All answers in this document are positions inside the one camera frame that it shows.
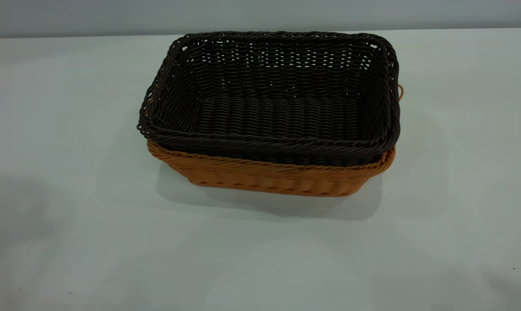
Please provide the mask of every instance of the woven bottom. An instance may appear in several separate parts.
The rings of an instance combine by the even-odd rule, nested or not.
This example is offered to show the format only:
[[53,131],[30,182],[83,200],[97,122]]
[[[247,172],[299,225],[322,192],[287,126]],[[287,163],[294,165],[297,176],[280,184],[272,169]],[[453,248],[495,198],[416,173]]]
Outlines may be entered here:
[[280,190],[276,188],[263,188],[263,187],[247,187],[240,184],[235,185],[226,185],[223,183],[217,183],[217,184],[208,184],[208,183],[194,183],[192,180],[189,179],[191,183],[198,185],[198,186],[205,186],[205,187],[220,187],[220,188],[227,188],[227,189],[239,189],[239,190],[248,190],[248,191],[259,191],[259,192],[267,192],[267,193],[278,193],[278,194],[291,194],[291,195],[305,195],[308,197],[346,197],[347,195],[351,195],[357,191],[359,191],[362,184],[359,185],[359,188],[356,190],[351,190],[351,193],[345,192],[341,194],[328,194],[328,193],[312,193],[310,191],[296,191],[296,190]]
[[151,140],[147,145],[154,157],[196,185],[318,197],[343,197],[359,191],[368,179],[387,170],[395,158],[393,147],[369,165],[282,165],[170,151]]

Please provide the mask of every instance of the wicker basket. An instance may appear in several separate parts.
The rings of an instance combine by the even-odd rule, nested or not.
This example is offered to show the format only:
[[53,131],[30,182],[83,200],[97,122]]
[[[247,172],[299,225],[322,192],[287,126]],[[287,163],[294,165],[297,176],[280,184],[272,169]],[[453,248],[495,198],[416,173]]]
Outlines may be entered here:
[[373,163],[399,136],[398,71],[391,44],[371,34],[190,34],[170,47],[138,128],[188,153]]
[[147,146],[152,155],[197,185],[318,197],[343,197],[359,191],[370,177],[387,170],[395,158],[393,147],[369,165],[282,165],[170,151],[151,140]]

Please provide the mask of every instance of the dark brown wicker basket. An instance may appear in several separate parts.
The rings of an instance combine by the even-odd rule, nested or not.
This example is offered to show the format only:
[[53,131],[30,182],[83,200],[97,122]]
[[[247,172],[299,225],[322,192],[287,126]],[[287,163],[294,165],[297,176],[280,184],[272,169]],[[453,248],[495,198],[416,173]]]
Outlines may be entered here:
[[362,165],[399,137],[398,71],[372,34],[189,34],[170,47],[138,129],[188,153]]

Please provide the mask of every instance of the basket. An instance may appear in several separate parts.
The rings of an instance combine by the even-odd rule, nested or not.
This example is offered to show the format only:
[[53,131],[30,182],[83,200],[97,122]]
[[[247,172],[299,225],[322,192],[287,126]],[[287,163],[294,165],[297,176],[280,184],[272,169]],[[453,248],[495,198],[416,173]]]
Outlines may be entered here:
[[391,44],[371,34],[189,34],[170,47],[138,128],[188,153],[372,163],[399,137],[398,71]]
[[151,140],[147,146],[154,157],[197,185],[318,197],[355,193],[370,177],[387,170],[395,158],[393,147],[369,165],[283,165],[170,151]]

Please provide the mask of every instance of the stacked baskets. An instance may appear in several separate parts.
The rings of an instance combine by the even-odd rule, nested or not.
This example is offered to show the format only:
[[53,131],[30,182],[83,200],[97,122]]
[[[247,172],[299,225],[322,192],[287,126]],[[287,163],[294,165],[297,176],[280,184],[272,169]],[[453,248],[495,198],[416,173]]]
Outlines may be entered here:
[[170,47],[138,129],[197,185],[349,195],[393,161],[398,71],[371,34],[190,34]]

